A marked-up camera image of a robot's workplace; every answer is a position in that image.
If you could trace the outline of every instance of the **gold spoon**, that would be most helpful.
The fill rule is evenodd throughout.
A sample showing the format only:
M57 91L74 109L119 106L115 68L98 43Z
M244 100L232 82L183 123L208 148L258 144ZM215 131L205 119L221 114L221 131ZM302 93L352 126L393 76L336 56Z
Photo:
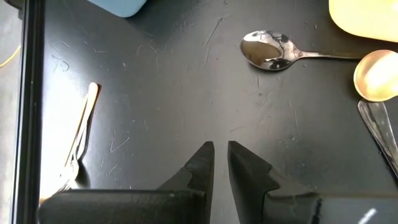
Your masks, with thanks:
M382 102L398 95L398 54L377 50L365 56L354 72L356 91L366 100Z

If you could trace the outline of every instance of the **black table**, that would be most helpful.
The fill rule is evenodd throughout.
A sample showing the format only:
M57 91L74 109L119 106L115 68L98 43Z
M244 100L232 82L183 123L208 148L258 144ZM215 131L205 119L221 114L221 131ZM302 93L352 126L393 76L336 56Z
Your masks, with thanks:
M83 97L96 82L102 88L83 159L86 187L154 189L214 141L211 221L238 223L226 156L235 140L319 191L396 193L357 110L357 62L300 60L277 73L258 70L239 42L262 29L286 34L303 50L398 51L398 44L339 29L327 0L159 0L128 19L88 1L47 0L43 158L69 144L57 98L68 99L67 90ZM386 105L396 130L398 102Z

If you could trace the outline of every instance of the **spoon handle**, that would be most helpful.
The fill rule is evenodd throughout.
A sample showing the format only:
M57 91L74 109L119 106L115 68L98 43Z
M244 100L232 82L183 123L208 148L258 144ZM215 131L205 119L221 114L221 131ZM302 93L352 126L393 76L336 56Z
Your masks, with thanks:
M358 103L359 113L372 133L391 169L398 178L398 147L392 132L386 106L383 102L371 103L361 100Z
M350 59L361 60L365 55L356 53L340 53L340 52L303 52L302 57L322 57L322 58L337 58L337 59Z

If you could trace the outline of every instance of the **light blue object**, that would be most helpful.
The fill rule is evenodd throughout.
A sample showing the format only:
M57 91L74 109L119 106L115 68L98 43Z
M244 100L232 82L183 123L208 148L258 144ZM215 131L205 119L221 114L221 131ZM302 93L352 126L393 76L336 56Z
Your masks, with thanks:
M133 16L147 0L88 0L120 17Z

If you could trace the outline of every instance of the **spoon bowl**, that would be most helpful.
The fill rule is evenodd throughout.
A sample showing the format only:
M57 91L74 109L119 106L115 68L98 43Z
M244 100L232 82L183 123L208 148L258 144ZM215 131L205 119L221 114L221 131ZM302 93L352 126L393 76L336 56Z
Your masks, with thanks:
M354 72L356 91L366 100L381 102L398 95L398 54L377 50L365 56Z
M304 52L284 34L271 30L259 30L247 34L241 41L241 51L246 59L264 70L278 71L305 57L361 59L363 55L343 53Z

